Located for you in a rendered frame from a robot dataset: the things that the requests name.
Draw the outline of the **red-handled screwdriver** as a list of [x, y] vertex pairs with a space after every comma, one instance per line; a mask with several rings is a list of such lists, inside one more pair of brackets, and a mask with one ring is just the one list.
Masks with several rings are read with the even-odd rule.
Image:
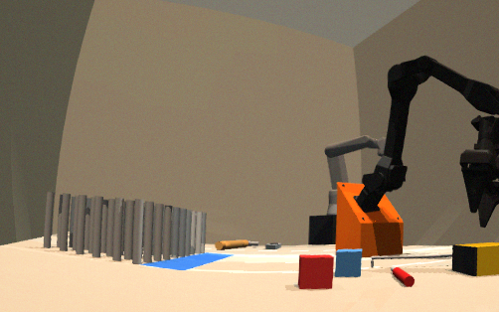
[[411, 275], [401, 270], [400, 268], [392, 266], [391, 271], [393, 276], [395, 276], [399, 281], [401, 281], [406, 287], [408, 286], [411, 287], [414, 285], [415, 279]]

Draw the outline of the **blue flat strip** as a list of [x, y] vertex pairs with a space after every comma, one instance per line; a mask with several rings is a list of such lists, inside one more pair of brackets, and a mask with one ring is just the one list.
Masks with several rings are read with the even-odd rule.
[[216, 260], [221, 260], [223, 258], [229, 257], [231, 255], [221, 254], [221, 253], [210, 253], [205, 252], [202, 254], [194, 254], [190, 256], [182, 256], [175, 259], [160, 260], [157, 262], [143, 263], [140, 265], [154, 266], [158, 268], [171, 268], [173, 270], [189, 270], [194, 267], [198, 267], [204, 264], [214, 262]]

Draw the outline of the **blue box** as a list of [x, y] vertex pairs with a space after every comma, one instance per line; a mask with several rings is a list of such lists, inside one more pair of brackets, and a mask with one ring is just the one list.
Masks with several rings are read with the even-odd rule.
[[335, 254], [335, 277], [361, 277], [362, 250], [338, 249]]

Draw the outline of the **yellow box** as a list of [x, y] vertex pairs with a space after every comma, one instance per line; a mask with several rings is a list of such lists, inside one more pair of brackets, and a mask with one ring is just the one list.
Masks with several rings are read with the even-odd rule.
[[454, 244], [451, 267], [471, 276], [499, 274], [499, 242]]

